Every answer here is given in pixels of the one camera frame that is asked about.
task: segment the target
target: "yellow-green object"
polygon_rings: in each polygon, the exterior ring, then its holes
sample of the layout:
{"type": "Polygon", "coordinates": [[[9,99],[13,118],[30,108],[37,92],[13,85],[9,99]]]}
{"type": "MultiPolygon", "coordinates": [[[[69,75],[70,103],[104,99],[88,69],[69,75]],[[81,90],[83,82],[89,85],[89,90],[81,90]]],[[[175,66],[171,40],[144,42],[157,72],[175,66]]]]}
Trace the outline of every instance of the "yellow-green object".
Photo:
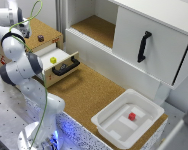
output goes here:
{"type": "Polygon", "coordinates": [[[56,58],[55,57],[50,58],[50,62],[55,64],[56,63],[56,58]]]}

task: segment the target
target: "brown work surface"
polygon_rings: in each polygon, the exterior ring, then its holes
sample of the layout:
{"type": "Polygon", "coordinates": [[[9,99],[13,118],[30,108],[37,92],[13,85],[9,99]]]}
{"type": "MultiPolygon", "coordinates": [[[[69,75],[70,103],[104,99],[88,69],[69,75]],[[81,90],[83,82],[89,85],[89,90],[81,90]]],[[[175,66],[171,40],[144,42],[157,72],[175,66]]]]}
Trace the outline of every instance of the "brown work surface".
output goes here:
{"type": "MultiPolygon", "coordinates": [[[[125,89],[81,63],[77,71],[52,85],[48,91],[65,100],[66,113],[114,150],[117,149],[98,133],[91,118],[125,92],[125,89]]],[[[166,119],[167,115],[161,116],[131,150],[140,149],[166,119]]]]}
{"type": "Polygon", "coordinates": [[[52,41],[52,39],[58,36],[63,36],[60,32],[44,24],[43,22],[41,22],[36,18],[31,20],[31,29],[32,29],[31,37],[29,39],[25,38],[25,42],[30,49],[34,49],[42,44],[52,41]],[[43,42],[38,41],[38,35],[44,36],[43,42]]]}
{"type": "Polygon", "coordinates": [[[112,48],[115,34],[115,25],[97,16],[92,16],[75,25],[72,28],[86,34],[100,43],[112,48]]]}

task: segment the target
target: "black handle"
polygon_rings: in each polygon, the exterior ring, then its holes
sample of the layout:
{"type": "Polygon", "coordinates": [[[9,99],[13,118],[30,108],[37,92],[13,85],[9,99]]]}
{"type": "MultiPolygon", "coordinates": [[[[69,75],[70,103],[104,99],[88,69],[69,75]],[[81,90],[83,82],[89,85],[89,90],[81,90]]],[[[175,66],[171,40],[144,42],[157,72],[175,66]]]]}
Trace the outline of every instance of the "black handle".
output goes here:
{"type": "Polygon", "coordinates": [[[62,76],[69,72],[70,70],[74,69],[75,67],[79,66],[80,62],[74,58],[74,56],[71,57],[71,61],[73,62],[72,65],[68,66],[67,68],[56,70],[55,67],[52,68],[52,72],[57,76],[62,76]]]}
{"type": "Polygon", "coordinates": [[[139,50],[139,53],[138,53],[138,63],[142,62],[145,59],[145,56],[143,54],[144,54],[144,51],[145,51],[146,40],[150,36],[152,36],[152,33],[146,31],[145,35],[142,38],[140,50],[139,50]]]}

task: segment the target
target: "cabinet door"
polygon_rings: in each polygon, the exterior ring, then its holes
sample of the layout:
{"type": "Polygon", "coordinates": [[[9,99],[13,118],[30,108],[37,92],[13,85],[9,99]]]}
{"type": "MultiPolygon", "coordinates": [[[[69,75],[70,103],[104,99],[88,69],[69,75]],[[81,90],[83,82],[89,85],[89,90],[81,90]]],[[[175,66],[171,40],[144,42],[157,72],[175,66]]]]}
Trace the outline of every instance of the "cabinet door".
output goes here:
{"type": "Polygon", "coordinates": [[[141,70],[172,85],[188,46],[188,36],[130,10],[119,8],[113,53],[141,70]],[[142,62],[141,40],[148,31],[142,62]]]}

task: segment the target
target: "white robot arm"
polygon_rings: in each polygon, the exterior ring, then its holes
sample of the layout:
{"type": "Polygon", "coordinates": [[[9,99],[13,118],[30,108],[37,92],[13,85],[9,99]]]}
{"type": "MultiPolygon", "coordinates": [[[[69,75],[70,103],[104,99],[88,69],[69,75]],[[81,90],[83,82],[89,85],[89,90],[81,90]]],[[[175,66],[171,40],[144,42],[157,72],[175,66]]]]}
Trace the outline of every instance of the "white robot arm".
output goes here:
{"type": "MultiPolygon", "coordinates": [[[[4,54],[8,59],[12,60],[0,68],[0,74],[4,82],[13,86],[19,85],[26,99],[35,101],[41,108],[44,108],[46,90],[39,82],[31,78],[36,74],[42,73],[42,62],[35,54],[26,53],[24,44],[16,39],[18,38],[25,42],[24,37],[29,38],[31,36],[29,21],[19,24],[9,31],[12,25],[25,20],[16,0],[7,0],[7,8],[0,8],[0,41],[4,54]]],[[[34,147],[39,147],[56,131],[56,114],[61,113],[65,107],[65,102],[53,94],[47,94],[47,102],[48,105],[42,121],[42,117],[40,117],[42,124],[34,147]]],[[[33,141],[36,132],[37,128],[29,139],[33,141]]]]}

